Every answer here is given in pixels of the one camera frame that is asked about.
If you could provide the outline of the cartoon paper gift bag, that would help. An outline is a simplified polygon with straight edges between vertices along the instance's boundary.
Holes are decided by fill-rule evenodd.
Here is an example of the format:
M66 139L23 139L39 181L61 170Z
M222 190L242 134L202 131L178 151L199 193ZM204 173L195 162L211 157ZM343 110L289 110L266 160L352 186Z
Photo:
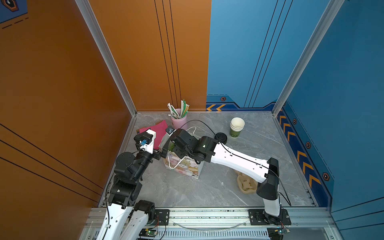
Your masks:
M197 127L193 126L187 129L187 132L195 137L195 131ZM169 140L170 136L166 133L163 137L159 150L162 151L166 142ZM183 160L174 153L168 150L166 157L162 158L165 168L170 171L178 172L180 174L192 177L194 179L199 179L201 171L204 166L204 162L201 162L199 165L191 158L185 157Z

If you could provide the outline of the black cup lid stack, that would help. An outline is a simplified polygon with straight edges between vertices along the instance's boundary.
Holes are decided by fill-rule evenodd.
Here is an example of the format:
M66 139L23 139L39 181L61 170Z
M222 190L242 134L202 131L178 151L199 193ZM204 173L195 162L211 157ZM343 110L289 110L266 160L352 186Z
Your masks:
M218 140L222 144L226 144L228 141L228 137L225 133L217 133L215 134L215 139Z

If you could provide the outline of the stack of paper cups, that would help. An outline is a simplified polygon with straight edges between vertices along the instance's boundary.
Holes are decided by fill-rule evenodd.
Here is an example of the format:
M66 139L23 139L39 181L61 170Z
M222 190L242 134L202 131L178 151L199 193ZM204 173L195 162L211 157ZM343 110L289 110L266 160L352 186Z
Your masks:
M235 117L231 120L230 123L230 136L232 138L237 138L241 131L244 129L245 121L242 118Z

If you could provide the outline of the pulp cup carrier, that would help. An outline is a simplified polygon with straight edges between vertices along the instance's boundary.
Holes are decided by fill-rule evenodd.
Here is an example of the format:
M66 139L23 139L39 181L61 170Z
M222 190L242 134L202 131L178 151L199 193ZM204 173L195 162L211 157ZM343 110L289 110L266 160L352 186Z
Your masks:
M258 182L239 171L235 172L237 174L237 184L240 191L247 195L255 194L257 192Z

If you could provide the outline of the green napkin stack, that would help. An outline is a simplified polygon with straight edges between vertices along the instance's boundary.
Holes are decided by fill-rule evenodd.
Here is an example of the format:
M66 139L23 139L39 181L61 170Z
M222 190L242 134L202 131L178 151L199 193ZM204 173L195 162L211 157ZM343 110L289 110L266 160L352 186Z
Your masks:
M174 149L174 147L175 147L175 144L174 144L173 142L169 142L169 148L168 148L168 150L172 152L173 149Z

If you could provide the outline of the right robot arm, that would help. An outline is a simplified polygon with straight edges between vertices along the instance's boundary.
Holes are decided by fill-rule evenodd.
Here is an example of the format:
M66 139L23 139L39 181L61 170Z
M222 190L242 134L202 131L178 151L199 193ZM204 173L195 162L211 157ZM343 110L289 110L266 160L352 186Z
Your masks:
M258 183L257 195L263 199L265 206L264 221L273 225L283 223L283 208L279 197L278 160L252 158L226 147L218 137L203 136L197 139L184 129L170 129L166 130L166 133L169 135L169 139L163 146L163 158L167 155L169 145L173 144L173 152L181 160L188 157L198 165L202 162L213 163L246 174Z

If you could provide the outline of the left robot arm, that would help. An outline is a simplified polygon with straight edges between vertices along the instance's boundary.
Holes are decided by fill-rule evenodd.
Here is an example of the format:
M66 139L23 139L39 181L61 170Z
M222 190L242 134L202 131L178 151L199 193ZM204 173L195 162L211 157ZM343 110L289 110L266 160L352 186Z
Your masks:
M153 159L161 153L139 151L136 155L125 152L116 159L115 179L110 196L105 200L107 213L97 236L98 240L136 240L146 225L162 224L153 202L140 200L142 176Z

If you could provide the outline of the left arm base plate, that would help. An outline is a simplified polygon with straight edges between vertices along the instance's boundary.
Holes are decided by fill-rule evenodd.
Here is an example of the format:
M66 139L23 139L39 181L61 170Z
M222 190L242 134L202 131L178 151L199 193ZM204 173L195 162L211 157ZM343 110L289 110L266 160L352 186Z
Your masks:
M145 228L149 226L167 226L170 220L169 209L152 207L146 210L133 209L126 219L126 225L131 228Z

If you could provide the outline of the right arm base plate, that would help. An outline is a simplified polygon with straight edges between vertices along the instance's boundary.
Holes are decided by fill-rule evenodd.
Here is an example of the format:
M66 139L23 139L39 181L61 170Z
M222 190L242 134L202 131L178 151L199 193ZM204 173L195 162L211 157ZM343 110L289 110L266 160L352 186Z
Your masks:
M262 209L250 209L248 210L248 214L252 226L290 226L292 224L291 218L286 209L281 209L280 215L277 217L267 214L265 210Z

